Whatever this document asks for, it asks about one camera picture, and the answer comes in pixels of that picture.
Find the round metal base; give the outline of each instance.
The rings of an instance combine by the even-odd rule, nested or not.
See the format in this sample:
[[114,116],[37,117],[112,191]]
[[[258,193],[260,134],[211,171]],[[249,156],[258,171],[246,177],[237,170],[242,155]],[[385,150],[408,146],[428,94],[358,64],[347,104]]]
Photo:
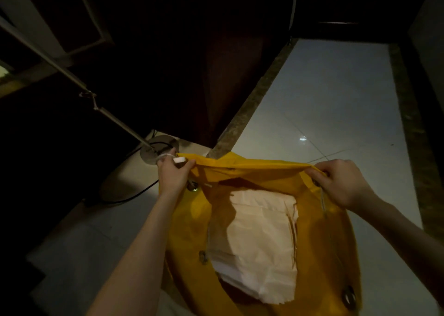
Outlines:
[[179,141],[172,136],[159,135],[149,139],[148,143],[151,147],[143,145],[140,148],[140,157],[149,165],[155,165],[156,158],[163,153],[168,153],[171,146],[176,148],[176,152],[179,152]]

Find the brown marble border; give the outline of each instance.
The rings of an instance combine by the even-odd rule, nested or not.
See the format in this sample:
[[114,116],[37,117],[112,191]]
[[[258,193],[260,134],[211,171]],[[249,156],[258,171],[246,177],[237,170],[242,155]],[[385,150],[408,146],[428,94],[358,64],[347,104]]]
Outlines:
[[444,242],[444,190],[435,156],[399,46],[390,44],[389,53],[424,230]]
[[259,80],[256,87],[247,97],[247,100],[245,100],[239,111],[233,117],[227,128],[220,136],[218,143],[208,153],[207,157],[218,159],[225,155],[227,152],[231,151],[296,43],[297,38],[291,39],[290,43],[286,44],[281,49],[278,56],[274,59],[267,72],[265,72],[264,76]]

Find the paper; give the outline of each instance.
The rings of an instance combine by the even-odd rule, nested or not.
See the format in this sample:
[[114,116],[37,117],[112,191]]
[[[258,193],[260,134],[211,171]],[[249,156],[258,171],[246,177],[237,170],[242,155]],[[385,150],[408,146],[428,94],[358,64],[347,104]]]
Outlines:
[[209,224],[207,250],[214,270],[264,303],[292,301],[296,200],[281,193],[239,190],[231,192],[230,201],[215,209]]

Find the yellow tote bag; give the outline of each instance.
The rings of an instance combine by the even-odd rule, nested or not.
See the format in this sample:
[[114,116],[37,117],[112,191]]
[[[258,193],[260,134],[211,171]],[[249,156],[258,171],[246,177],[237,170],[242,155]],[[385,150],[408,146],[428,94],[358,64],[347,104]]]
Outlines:
[[[242,158],[214,160],[193,154],[190,177],[172,217],[166,263],[173,281],[197,316],[355,315],[361,307],[356,241],[347,212],[334,205],[303,170],[308,164]],[[206,258],[213,206],[229,202],[238,187],[292,195],[297,201],[297,284],[294,300],[263,304],[219,281]],[[323,199],[325,212],[322,209]]]

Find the black cable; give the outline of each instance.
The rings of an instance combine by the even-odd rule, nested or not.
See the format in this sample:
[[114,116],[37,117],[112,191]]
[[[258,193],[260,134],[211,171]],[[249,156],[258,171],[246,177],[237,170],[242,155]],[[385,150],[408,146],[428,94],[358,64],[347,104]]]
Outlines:
[[[168,146],[168,147],[171,148],[171,149],[173,148],[172,145],[170,145],[169,143],[166,143],[166,142],[150,142],[150,144],[164,144],[164,145]],[[132,155],[134,155],[136,152],[138,152],[141,148],[142,148],[142,147],[140,147],[140,148],[136,149],[135,151],[131,152],[128,156],[125,157],[125,159],[122,161],[122,163],[125,162],[125,161],[126,161],[128,158],[130,158]],[[133,195],[132,197],[127,198],[127,199],[123,199],[123,200],[119,200],[119,201],[106,201],[106,200],[102,200],[102,198],[100,198],[100,197],[99,197],[99,198],[100,198],[100,201],[101,201],[103,204],[107,204],[107,205],[112,205],[112,204],[124,204],[124,203],[126,203],[126,202],[129,202],[129,201],[133,200],[134,198],[137,198],[137,197],[140,196],[142,193],[144,193],[145,191],[149,190],[149,189],[152,188],[154,185],[156,185],[158,182],[159,182],[159,179],[156,180],[154,183],[148,185],[145,189],[141,190],[139,193],[137,193],[137,194],[135,194],[135,195]]]

